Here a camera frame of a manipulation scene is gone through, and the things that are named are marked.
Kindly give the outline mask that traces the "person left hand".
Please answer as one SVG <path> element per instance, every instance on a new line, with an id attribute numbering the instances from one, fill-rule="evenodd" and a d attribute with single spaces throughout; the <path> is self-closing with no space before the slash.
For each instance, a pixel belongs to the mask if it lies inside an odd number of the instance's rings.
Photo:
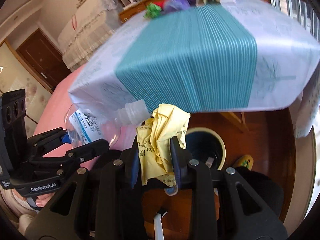
<path id="1" fill-rule="evenodd" d="M 12 189 L 12 192 L 17 198 L 21 199 L 22 201 L 27 200 L 25 197 L 22 197 L 15 189 Z M 50 201 L 50 199 L 53 197 L 54 194 L 55 193 L 53 192 L 53 193 L 37 196 L 35 200 L 35 205 L 37 207 L 44 207 Z"/>

